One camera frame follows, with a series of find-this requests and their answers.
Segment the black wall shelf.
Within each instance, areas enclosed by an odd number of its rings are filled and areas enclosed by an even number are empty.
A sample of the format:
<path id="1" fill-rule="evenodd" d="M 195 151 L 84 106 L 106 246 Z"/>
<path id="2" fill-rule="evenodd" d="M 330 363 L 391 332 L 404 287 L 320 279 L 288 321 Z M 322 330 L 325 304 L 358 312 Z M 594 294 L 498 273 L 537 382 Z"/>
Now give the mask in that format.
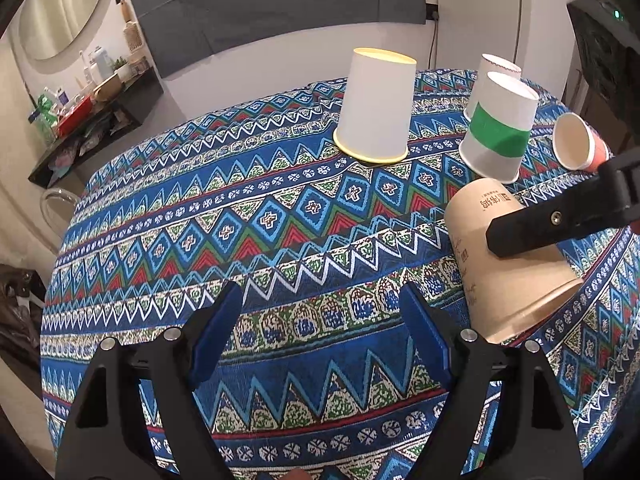
<path id="1" fill-rule="evenodd" d="M 92 111 L 41 156 L 28 176 L 40 188 L 52 188 L 99 151 L 141 127 L 164 90 L 155 70 L 134 76 L 119 94 Z"/>

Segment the beige mug on shelf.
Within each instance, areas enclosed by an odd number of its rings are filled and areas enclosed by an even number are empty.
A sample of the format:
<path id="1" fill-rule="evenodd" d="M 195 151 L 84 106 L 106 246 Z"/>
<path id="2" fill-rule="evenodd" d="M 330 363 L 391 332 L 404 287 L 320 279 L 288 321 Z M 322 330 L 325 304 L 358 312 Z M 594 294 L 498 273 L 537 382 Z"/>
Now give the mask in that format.
<path id="1" fill-rule="evenodd" d="M 93 91 L 94 100 L 98 103 L 106 103 L 116 98 L 122 92 L 124 84 L 117 74 L 101 82 Z"/>

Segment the red tray on shelf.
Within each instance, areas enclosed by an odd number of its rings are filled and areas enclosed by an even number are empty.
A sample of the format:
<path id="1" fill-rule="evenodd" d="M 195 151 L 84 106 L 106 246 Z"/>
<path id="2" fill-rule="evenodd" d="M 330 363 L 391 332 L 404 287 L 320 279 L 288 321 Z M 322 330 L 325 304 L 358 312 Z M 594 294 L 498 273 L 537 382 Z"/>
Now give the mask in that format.
<path id="1" fill-rule="evenodd" d="M 58 122 L 58 138 L 63 139 L 72 133 L 85 119 L 87 119 L 93 109 L 91 96 L 84 96 L 81 101 L 72 107 Z"/>

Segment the white cup yellow rim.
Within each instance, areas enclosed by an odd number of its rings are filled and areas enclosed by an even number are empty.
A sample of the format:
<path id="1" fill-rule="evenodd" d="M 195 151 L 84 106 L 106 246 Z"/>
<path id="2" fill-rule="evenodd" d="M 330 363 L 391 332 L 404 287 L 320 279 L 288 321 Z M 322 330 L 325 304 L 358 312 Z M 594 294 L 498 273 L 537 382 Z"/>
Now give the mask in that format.
<path id="1" fill-rule="evenodd" d="M 352 64 L 333 133 L 336 146 L 362 162 L 386 165 L 408 154 L 416 60 L 360 47 Z"/>

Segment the wooden brush on wall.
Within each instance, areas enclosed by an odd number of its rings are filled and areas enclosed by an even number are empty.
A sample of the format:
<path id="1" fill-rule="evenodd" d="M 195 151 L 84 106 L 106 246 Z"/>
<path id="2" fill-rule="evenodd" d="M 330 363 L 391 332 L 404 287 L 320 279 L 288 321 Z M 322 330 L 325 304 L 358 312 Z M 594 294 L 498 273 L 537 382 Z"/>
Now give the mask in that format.
<path id="1" fill-rule="evenodd" d="M 140 49 L 143 46 L 141 32 L 139 30 L 137 22 L 134 20 L 130 6 L 127 0 L 122 0 L 119 3 L 120 10 L 122 11 L 122 18 L 125 21 L 124 36 L 128 49 L 131 53 Z"/>

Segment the white cup pink hearts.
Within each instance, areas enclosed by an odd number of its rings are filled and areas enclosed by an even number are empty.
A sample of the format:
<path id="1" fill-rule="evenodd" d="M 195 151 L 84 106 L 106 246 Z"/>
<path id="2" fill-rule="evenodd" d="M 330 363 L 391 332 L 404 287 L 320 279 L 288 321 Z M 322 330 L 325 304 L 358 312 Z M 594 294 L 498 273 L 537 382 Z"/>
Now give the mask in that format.
<path id="1" fill-rule="evenodd" d="M 475 84 L 469 97 L 469 101 L 466 103 L 466 107 L 463 111 L 463 115 L 468 122 L 472 120 L 477 104 L 483 96 L 484 85 L 486 84 L 486 81 L 488 81 L 487 75 L 492 72 L 505 74 L 518 79 L 522 76 L 522 69 L 520 66 L 506 60 L 505 58 L 500 58 L 500 56 L 483 53 L 480 58 L 480 66 L 478 66 L 476 73 Z"/>

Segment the transparent chair back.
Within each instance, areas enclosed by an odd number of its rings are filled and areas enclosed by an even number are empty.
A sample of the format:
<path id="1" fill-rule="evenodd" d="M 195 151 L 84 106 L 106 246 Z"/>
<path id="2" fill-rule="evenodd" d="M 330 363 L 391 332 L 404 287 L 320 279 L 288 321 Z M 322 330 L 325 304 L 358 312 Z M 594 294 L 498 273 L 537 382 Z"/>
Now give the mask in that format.
<path id="1" fill-rule="evenodd" d="M 40 198 L 40 212 L 47 226 L 63 238 L 73 217 L 79 197 L 65 188 L 47 188 Z"/>

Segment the green plastic bottle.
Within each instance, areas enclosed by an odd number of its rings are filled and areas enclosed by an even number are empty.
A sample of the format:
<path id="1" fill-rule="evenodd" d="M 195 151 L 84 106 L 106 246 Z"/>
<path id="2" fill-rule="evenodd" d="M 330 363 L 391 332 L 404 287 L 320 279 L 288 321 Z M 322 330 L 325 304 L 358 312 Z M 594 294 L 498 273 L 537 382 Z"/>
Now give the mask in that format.
<path id="1" fill-rule="evenodd" d="M 58 126 L 58 100 L 48 90 L 44 90 L 37 98 L 37 108 L 48 126 L 55 130 Z"/>

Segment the orange and white paper cup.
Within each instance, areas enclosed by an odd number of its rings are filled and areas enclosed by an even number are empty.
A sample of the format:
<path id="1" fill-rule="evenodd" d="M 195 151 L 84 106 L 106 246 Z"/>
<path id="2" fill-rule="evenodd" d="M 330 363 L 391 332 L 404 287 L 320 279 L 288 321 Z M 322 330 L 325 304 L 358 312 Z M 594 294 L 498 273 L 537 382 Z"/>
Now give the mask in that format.
<path id="1" fill-rule="evenodd" d="M 555 122 L 552 148 L 558 162 L 570 171 L 595 174 L 611 158 L 597 131 L 574 113 L 565 113 Z"/>

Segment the white cup green band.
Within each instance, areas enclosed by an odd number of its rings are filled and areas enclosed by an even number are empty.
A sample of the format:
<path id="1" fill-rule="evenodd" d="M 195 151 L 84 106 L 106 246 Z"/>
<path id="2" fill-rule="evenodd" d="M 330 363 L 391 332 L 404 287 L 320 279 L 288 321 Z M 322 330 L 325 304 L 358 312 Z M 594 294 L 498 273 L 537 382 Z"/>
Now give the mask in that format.
<path id="1" fill-rule="evenodd" d="M 520 174 L 539 96 L 521 79 L 495 72 L 487 77 L 459 153 L 480 176 L 513 183 Z"/>

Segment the beige curtain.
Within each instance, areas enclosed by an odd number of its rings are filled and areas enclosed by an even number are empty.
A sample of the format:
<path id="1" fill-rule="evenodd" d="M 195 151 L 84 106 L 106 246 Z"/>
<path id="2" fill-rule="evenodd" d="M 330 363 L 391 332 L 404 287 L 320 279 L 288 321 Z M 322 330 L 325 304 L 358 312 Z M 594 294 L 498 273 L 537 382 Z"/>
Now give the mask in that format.
<path id="1" fill-rule="evenodd" d="M 28 176 L 41 139 L 27 117 L 32 103 L 7 36 L 1 37 L 1 261 L 37 271 L 47 280 L 58 239 L 43 221 L 42 189 Z"/>

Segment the white refrigerator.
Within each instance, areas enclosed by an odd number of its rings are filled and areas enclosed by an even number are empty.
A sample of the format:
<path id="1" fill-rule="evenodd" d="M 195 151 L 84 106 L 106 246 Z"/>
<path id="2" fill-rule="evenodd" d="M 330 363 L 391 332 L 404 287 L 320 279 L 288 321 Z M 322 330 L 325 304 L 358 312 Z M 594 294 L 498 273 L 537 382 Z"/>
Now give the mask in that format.
<path id="1" fill-rule="evenodd" d="M 570 0 L 438 0 L 436 65 L 476 70 L 484 53 L 518 65 L 558 98 L 575 47 Z"/>

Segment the brown kraft paper cup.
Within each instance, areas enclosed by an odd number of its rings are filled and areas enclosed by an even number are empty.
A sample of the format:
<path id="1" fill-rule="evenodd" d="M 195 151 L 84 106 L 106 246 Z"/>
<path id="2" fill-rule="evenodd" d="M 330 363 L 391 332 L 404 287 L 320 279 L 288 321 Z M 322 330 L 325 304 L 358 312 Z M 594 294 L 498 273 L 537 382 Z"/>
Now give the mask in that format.
<path id="1" fill-rule="evenodd" d="M 489 250 L 490 222 L 521 208 L 502 183 L 481 178 L 454 194 L 445 210 L 471 327 L 493 344 L 545 320 L 582 287 L 554 246 L 504 259 Z"/>

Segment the blue patterned tablecloth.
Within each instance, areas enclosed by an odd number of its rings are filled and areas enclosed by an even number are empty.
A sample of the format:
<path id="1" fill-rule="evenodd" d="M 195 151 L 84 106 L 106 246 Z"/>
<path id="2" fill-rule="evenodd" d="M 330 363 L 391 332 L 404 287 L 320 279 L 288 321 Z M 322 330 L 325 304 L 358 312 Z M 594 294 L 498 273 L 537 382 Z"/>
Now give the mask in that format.
<path id="1" fill-rule="evenodd" d="M 578 292 L 501 344 L 473 330 L 445 210 L 480 178 L 459 153 L 474 81 L 416 76 L 394 164 L 334 143 L 340 79 L 205 114 L 99 170 L 41 323 L 56 458 L 104 338 L 148 342 L 235 282 L 240 316 L 194 392 L 229 479 L 582 477 L 639 378 L 639 239 L 550 245 Z"/>

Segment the dark bag on chair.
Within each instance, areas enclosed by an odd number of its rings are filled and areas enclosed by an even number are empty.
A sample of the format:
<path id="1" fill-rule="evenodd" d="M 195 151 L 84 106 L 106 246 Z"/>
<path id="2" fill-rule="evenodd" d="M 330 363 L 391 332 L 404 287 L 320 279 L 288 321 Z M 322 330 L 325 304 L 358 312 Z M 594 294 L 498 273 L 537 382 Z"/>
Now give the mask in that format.
<path id="1" fill-rule="evenodd" d="M 42 398 L 40 330 L 46 286 L 35 270 L 1 265 L 1 359 Z"/>

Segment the oval wall mirror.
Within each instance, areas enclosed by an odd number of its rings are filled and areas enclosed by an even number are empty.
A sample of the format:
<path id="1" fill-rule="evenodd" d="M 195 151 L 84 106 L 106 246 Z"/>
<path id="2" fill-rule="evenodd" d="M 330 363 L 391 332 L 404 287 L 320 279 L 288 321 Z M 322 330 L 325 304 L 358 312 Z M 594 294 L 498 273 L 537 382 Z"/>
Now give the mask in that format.
<path id="1" fill-rule="evenodd" d="M 99 0 L 26 0 L 17 22 L 18 38 L 30 58 L 54 58 L 76 39 Z"/>

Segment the white pump bottle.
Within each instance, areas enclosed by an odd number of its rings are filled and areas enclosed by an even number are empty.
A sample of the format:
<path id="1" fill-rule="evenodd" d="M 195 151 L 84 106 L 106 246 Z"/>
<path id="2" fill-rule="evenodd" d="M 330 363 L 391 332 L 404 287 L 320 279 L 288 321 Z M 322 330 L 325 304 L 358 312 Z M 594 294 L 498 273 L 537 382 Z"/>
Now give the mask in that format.
<path id="1" fill-rule="evenodd" d="M 114 75 L 113 61 L 104 47 L 96 46 L 92 52 L 92 57 L 102 80 L 107 80 Z"/>

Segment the small potted plant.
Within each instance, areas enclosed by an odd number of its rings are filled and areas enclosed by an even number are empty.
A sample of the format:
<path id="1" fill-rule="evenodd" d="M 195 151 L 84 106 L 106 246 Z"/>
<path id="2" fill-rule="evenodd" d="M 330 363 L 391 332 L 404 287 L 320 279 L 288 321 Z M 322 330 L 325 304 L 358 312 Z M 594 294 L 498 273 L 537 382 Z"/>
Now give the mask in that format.
<path id="1" fill-rule="evenodd" d="M 122 56 L 113 62 L 113 70 L 124 84 L 134 78 L 134 69 Z"/>

